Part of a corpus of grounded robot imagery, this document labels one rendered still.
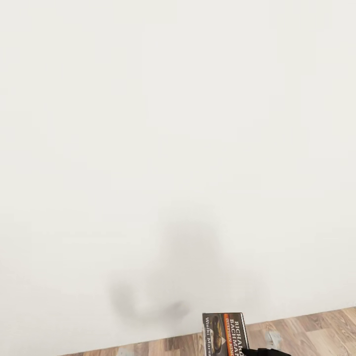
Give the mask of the hardback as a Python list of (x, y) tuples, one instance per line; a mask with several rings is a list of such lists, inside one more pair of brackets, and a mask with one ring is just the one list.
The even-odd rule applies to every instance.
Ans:
[(246, 356), (249, 350), (242, 312), (203, 313), (204, 356)]

